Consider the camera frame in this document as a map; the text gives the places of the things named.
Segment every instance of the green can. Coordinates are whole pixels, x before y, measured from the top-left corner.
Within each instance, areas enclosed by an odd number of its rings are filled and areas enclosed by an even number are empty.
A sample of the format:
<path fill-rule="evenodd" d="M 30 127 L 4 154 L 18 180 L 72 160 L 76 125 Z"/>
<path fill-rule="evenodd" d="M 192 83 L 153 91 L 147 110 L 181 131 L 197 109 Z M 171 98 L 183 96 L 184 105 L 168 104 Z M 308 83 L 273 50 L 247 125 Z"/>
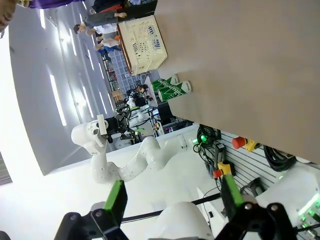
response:
<path fill-rule="evenodd" d="M 192 91 L 189 81 L 183 81 L 176 85 L 170 85 L 158 90 L 158 95 L 161 102 L 173 99 L 175 97 L 190 93 Z"/>
<path fill-rule="evenodd" d="M 179 83 L 178 76 L 173 75 L 172 77 L 169 77 L 167 80 L 159 79 L 159 80 L 153 81 L 151 84 L 153 87 L 153 91 L 157 92 L 159 89 L 166 88 L 170 85 L 176 85 L 177 83 Z"/>

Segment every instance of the ceiling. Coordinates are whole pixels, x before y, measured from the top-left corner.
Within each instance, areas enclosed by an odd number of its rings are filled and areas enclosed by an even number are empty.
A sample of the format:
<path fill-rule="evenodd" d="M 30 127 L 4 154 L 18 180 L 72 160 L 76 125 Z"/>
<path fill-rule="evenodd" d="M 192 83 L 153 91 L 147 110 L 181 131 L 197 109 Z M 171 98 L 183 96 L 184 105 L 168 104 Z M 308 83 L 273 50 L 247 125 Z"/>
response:
<path fill-rule="evenodd" d="M 85 1 L 87 9 L 92 4 Z M 9 26 L 9 43 L 23 123 L 46 175 L 90 158 L 84 148 L 73 144 L 71 131 L 95 120 L 98 114 L 113 117 L 115 105 L 109 100 L 110 86 L 105 82 L 105 71 L 100 70 L 100 66 L 104 70 L 103 62 L 93 48 L 93 39 L 73 32 L 80 15 L 83 19 L 87 15 L 84 4 L 74 2 L 45 10 L 44 19 L 41 14 L 38 9 L 18 7 Z"/>

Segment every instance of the red object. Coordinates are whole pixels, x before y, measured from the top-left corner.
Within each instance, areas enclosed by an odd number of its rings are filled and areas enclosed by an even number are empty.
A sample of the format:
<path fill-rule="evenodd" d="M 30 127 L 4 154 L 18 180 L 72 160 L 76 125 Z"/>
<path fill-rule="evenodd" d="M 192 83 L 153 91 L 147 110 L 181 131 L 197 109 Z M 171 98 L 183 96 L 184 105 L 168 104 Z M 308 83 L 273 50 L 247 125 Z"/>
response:
<path fill-rule="evenodd" d="M 221 177 L 222 175 L 224 174 L 224 172 L 222 171 L 222 170 L 215 170 L 214 172 L 213 172 L 213 177 L 215 178 L 215 179 L 217 179 L 217 178 L 219 178 L 219 177 Z"/>
<path fill-rule="evenodd" d="M 100 13 L 105 13 L 105 12 L 108 12 L 108 11 L 111 11 L 111 10 L 118 10 L 118 9 L 122 9 L 122 6 L 120 4 L 108 7 L 105 10 L 100 11 Z"/>
<path fill-rule="evenodd" d="M 238 137 L 232 139 L 232 146 L 235 149 L 239 149 L 239 148 L 243 147 L 246 144 L 247 144 L 247 140 L 242 136 L 238 136 Z"/>

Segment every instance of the basket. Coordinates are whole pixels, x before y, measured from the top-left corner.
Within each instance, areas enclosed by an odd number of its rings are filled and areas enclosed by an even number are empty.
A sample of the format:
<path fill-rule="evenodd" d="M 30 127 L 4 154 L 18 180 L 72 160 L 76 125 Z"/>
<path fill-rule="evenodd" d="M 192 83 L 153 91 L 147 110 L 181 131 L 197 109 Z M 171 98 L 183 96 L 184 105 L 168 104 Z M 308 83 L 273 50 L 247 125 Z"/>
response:
<path fill-rule="evenodd" d="M 154 15 L 124 21 L 117 27 L 132 76 L 157 69 L 168 57 Z"/>

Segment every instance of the fluorescent light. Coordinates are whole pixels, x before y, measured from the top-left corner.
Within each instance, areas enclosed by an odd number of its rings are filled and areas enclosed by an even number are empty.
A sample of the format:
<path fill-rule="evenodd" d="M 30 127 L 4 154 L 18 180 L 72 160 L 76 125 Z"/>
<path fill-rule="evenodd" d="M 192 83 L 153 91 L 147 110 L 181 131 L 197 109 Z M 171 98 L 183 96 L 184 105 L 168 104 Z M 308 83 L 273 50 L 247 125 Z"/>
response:
<path fill-rule="evenodd" d="M 93 46 L 96 45 L 95 40 L 94 40 L 94 36 L 91 35 L 91 39 L 92 39 Z"/>
<path fill-rule="evenodd" d="M 43 9 L 39 9 L 39 12 L 40 12 L 41 27 L 43 27 L 43 29 L 46 29 L 45 12 Z"/>
<path fill-rule="evenodd" d="M 315 203 L 315 201 L 318 200 L 319 197 L 320 197 L 320 194 L 319 194 L 319 193 L 315 194 L 315 195 L 311 198 L 311 200 L 308 201 L 308 202 L 306 203 L 306 205 L 305 205 L 303 208 L 301 208 L 301 210 L 298 212 L 299 216 L 302 215 L 302 214 L 304 214 L 304 213 Z"/>
<path fill-rule="evenodd" d="M 91 55 L 90 55 L 89 49 L 88 49 L 88 56 L 89 56 L 89 59 L 90 59 L 90 63 L 91 63 L 92 70 L 95 70 L 95 69 L 94 69 L 94 64 L 92 63 L 92 59 L 91 59 Z"/>
<path fill-rule="evenodd" d="M 109 97 L 109 101 L 110 101 L 110 104 L 111 104 L 111 107 L 112 107 L 112 111 L 115 111 L 115 110 L 114 110 L 114 106 L 112 105 L 112 101 L 111 101 L 111 98 L 110 98 L 109 93 L 108 93 L 108 97 Z"/>
<path fill-rule="evenodd" d="M 89 99 L 88 99 L 88 95 L 87 95 L 86 88 L 85 88 L 84 86 L 82 86 L 82 89 L 83 89 L 83 92 L 84 92 L 86 104 L 88 104 L 88 108 L 89 108 L 89 111 L 90 111 L 90 115 L 91 115 L 92 118 L 94 118 L 94 114 L 92 113 L 92 109 L 91 109 L 91 106 L 90 106 L 90 102 L 89 102 Z"/>
<path fill-rule="evenodd" d="M 61 107 L 61 103 L 60 103 L 60 99 L 59 99 L 59 95 L 58 95 L 55 76 L 50 74 L 50 80 L 51 80 L 53 95 L 54 95 L 54 99 L 55 99 L 55 104 L 56 104 L 56 107 L 58 108 L 58 112 L 60 115 L 62 126 L 67 126 L 65 115 L 64 115 L 64 112 L 62 111 L 62 107 Z"/>
<path fill-rule="evenodd" d="M 70 37 L 71 37 L 71 44 L 72 44 L 72 48 L 73 48 L 73 53 L 74 53 L 75 56 L 77 56 L 74 36 L 73 36 L 72 30 L 70 28 L 69 28 L 69 33 L 70 33 Z"/>
<path fill-rule="evenodd" d="M 87 10 L 87 6 L 86 6 L 86 4 L 85 4 L 85 2 L 84 2 L 84 1 L 82 2 L 82 4 L 83 4 L 83 6 L 84 6 L 85 10 Z"/>
<path fill-rule="evenodd" d="M 100 68 L 100 72 L 101 72 L 102 78 L 105 79 L 105 76 L 104 76 L 104 74 L 102 73 L 102 68 L 101 68 L 100 62 L 99 62 L 99 68 Z"/>
<path fill-rule="evenodd" d="M 100 94 L 101 102 L 102 102 L 102 105 L 103 105 L 103 109 L 105 111 L 105 114 L 107 114 L 106 106 L 105 106 L 105 103 L 104 103 L 104 99 L 102 98 L 101 92 L 99 92 L 99 94 Z"/>

